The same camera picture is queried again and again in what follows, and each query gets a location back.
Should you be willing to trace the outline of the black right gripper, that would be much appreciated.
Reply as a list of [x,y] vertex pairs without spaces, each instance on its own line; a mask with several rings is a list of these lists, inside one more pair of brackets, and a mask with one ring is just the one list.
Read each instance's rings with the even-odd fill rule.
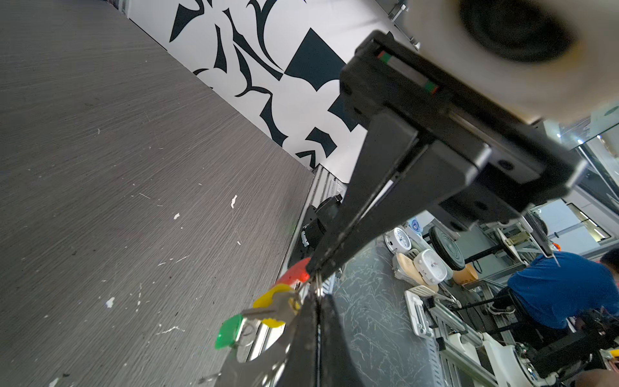
[[360,44],[339,85],[368,133],[311,276],[330,276],[422,211],[463,232],[562,198],[585,172],[577,155],[383,32]]

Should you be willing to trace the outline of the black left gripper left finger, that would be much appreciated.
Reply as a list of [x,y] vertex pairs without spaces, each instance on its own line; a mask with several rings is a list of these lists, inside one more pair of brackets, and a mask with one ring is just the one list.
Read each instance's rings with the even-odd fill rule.
[[314,294],[305,297],[301,311],[275,343],[256,359],[240,363],[231,350],[217,386],[316,386],[319,381],[319,308]]

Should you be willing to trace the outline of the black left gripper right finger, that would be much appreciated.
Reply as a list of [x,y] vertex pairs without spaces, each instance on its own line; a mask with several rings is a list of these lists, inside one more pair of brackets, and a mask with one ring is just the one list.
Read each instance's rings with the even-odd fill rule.
[[331,294],[323,296],[320,301],[319,322],[321,331],[320,385],[362,386],[363,382],[351,359],[335,300]]

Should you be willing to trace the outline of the silver metal key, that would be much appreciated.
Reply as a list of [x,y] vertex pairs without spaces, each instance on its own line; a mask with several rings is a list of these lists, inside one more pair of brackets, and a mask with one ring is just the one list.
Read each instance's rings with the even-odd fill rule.
[[246,309],[241,312],[241,315],[246,319],[273,319],[276,322],[290,323],[296,317],[297,313],[288,303],[285,303],[284,306]]

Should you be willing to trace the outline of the yellow key tag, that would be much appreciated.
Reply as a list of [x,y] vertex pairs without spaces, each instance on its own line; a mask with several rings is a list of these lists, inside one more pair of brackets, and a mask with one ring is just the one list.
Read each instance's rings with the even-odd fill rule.
[[[275,285],[266,294],[256,300],[252,308],[261,308],[269,306],[284,306],[288,303],[298,314],[301,311],[301,301],[298,292],[288,285]],[[273,319],[261,320],[262,324],[270,328],[278,328],[288,324],[289,322],[276,322]]]

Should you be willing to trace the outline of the green key tag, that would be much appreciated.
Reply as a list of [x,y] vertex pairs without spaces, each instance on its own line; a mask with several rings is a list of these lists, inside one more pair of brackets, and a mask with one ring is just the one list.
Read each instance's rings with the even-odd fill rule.
[[242,314],[236,314],[225,320],[219,328],[217,338],[214,342],[214,349],[221,350],[232,347],[237,342],[238,338],[240,338],[240,332],[244,321],[245,318]]

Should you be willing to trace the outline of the red key tag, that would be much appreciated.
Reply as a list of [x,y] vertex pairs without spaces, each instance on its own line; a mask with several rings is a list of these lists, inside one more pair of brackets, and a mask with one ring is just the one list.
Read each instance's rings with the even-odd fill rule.
[[306,283],[311,278],[311,275],[306,271],[306,267],[310,261],[310,257],[298,261],[298,263],[294,264],[278,278],[275,285],[283,284],[295,287],[297,284]]

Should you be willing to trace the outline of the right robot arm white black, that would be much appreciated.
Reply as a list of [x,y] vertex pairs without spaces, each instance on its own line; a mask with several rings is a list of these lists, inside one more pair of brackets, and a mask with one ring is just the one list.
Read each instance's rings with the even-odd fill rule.
[[336,105],[367,135],[344,195],[301,229],[311,277],[429,211],[447,228],[519,219],[583,176],[578,156],[391,35],[372,32],[339,74]]

